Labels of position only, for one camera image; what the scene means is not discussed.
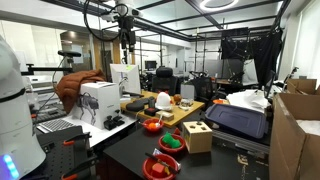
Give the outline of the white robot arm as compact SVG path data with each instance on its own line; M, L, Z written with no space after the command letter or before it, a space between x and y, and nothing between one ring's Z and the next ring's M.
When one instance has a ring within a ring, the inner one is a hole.
M0 156L1 180L21 180L46 159L44 146L33 133L20 65L0 37Z

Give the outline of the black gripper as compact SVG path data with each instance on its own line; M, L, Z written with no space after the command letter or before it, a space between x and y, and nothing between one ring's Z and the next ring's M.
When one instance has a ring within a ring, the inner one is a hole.
M129 46L129 51L133 52L136 44L136 35L132 30L134 25L133 16L122 16L118 19L119 38L122 48L125 49Z

